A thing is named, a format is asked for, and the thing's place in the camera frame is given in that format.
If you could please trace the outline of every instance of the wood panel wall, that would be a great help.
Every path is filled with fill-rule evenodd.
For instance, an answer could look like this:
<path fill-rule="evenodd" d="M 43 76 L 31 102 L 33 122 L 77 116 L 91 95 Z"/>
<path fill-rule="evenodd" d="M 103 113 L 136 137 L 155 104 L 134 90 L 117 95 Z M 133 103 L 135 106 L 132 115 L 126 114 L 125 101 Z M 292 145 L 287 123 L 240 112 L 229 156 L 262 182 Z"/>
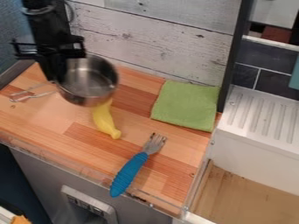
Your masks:
<path fill-rule="evenodd" d="M 220 86 L 241 0 L 79 0 L 87 50 L 150 74 Z"/>

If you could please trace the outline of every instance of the banana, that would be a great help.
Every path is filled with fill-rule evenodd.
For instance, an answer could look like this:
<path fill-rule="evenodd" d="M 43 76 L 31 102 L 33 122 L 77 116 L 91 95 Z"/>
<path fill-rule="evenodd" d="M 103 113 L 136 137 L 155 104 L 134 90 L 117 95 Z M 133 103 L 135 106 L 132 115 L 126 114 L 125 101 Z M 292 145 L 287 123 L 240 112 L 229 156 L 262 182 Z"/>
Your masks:
<path fill-rule="evenodd" d="M 99 131 L 109 134 L 113 139 L 121 137 L 122 133 L 115 127 L 115 123 L 110 114 L 112 98 L 93 108 L 94 123 Z"/>

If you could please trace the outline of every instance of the gray cabinet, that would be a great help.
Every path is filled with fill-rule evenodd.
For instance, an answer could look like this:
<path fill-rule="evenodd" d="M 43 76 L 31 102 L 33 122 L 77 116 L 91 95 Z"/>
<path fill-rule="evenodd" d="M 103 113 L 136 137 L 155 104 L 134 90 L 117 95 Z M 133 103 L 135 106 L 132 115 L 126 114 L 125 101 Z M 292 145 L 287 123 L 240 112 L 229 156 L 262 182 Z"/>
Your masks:
<path fill-rule="evenodd" d="M 108 189 L 78 177 L 68 171 L 48 164 L 36 157 L 10 149 L 24 175 L 54 224 L 86 223 L 87 210 L 73 205 L 61 193 L 62 186 L 69 186 L 112 206 L 121 224 L 167 224 L 172 218 L 131 198 L 121 196 L 112 199 Z"/>

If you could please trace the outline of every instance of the fork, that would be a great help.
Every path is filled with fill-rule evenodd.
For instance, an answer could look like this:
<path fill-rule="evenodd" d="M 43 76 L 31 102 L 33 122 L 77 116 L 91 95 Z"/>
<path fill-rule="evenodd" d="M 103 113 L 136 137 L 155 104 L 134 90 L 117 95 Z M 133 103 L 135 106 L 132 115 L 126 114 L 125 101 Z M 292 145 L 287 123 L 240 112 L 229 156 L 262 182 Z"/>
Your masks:
<path fill-rule="evenodd" d="M 151 134 L 149 141 L 143 146 L 142 152 L 135 154 L 117 173 L 110 186 L 110 196 L 118 197 L 126 191 L 136 174 L 148 160 L 149 155 L 162 149 L 167 138 L 156 133 Z"/>

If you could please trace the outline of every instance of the fork handle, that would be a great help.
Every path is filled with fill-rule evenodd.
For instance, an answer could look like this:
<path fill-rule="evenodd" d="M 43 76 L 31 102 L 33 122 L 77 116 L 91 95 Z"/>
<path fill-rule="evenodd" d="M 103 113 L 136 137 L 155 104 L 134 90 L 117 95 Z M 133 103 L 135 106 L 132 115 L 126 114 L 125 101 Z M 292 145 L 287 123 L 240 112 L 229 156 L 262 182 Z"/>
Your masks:
<path fill-rule="evenodd" d="M 110 186 L 110 196 L 112 198 L 115 198 L 126 191 L 148 158 L 149 155 L 147 153 L 139 152 L 122 167 Z"/>

